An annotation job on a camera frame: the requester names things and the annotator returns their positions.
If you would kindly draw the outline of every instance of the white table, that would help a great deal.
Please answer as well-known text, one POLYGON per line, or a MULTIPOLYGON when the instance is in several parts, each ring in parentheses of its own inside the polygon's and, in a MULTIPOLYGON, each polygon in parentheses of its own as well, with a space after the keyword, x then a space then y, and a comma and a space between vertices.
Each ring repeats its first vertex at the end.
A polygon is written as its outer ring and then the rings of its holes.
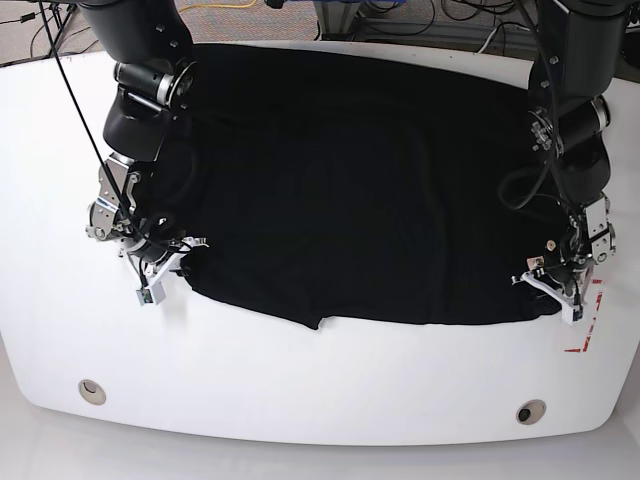
MULTIPOLYGON (((373 44, 277 42, 431 65, 526 84, 529 63, 373 44)), ((96 137, 115 94, 104 54, 63 60, 96 137)), ((89 241, 97 162, 53 62, 0 71, 0 332, 33 404, 118 423, 289 443, 419 445, 591 430, 616 403, 640 339, 640 88, 615 81, 607 187, 619 254, 589 350, 587 319, 484 327, 325 320, 310 331, 200 297, 181 279, 160 307, 139 307, 115 246, 89 241), (86 403, 83 379, 105 405, 86 403), (540 398, 536 425, 516 410, 540 398)), ((109 150, 101 144, 106 155, 109 150)))

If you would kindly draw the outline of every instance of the black t-shirt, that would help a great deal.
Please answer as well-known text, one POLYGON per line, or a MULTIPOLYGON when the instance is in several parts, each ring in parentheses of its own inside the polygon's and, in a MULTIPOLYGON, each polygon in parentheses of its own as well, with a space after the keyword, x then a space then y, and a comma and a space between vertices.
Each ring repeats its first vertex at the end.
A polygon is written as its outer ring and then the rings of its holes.
POLYGON ((183 260, 196 292, 313 329, 330 316, 483 325, 558 310, 511 276, 559 240, 562 213, 545 199, 512 212, 496 195, 534 162, 525 91, 327 53, 195 53, 192 133, 167 142, 150 205, 207 238, 183 260))

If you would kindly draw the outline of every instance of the floor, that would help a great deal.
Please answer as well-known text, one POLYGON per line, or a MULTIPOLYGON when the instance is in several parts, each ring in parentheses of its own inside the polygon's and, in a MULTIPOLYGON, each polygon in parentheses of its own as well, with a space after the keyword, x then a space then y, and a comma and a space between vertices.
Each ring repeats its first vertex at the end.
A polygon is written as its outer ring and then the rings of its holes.
MULTIPOLYGON (((178 9, 201 3, 199 0, 176 0, 178 9)), ((248 8, 194 8, 181 15, 190 28, 195 42, 229 41, 229 40, 313 40, 317 33, 316 14, 311 1, 292 0, 285 3, 282 10, 269 8, 264 0, 225 0, 229 5, 246 5, 248 8)), ((468 17, 473 13, 471 7, 455 3, 452 0, 407 0, 399 8, 385 14, 376 13, 363 6, 367 16, 384 17, 398 21, 428 23, 435 6, 436 21, 451 22, 442 10, 456 18, 468 17)), ((489 0, 486 3, 501 3, 500 0, 489 0)), ((377 2, 384 7, 391 3, 377 2)), ((37 12, 38 5, 25 1, 0 1, 0 22, 19 18, 30 12, 37 12)), ((505 20, 518 20, 519 15, 511 14, 505 20)), ((472 24, 493 25, 493 15, 479 13, 468 21, 472 24)), ((48 40, 44 31, 36 32, 42 26, 37 17, 35 20, 21 23, 0 25, 0 64, 37 57, 48 52, 48 40)), ((87 27, 82 15, 77 14, 71 20, 62 45, 62 52, 81 52, 101 50, 99 43, 87 27)))

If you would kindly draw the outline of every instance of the black cloth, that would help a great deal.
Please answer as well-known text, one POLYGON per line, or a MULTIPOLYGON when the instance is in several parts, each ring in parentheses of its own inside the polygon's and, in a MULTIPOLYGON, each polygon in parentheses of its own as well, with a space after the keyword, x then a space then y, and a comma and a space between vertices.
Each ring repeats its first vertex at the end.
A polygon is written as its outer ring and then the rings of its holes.
POLYGON ((164 208, 210 245, 183 260, 196 292, 313 329, 330 316, 483 325, 558 310, 511 285, 564 231, 557 205, 536 200, 540 219, 496 195, 534 161, 525 91, 326 53, 195 53, 191 152, 167 142, 154 195, 188 179, 164 208))

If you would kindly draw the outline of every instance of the metal grommet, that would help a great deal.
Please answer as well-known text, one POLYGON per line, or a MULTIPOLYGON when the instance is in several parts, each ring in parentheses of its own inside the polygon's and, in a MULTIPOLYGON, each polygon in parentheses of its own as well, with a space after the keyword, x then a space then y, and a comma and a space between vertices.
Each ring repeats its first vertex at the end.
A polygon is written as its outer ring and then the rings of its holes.
POLYGON ((82 380, 78 384, 78 391, 82 398, 92 405, 103 405, 107 401, 107 395, 100 385, 91 380, 82 380))
POLYGON ((521 425, 533 425, 542 418, 546 410, 547 405, 542 400, 531 400, 518 409, 516 420, 521 425))

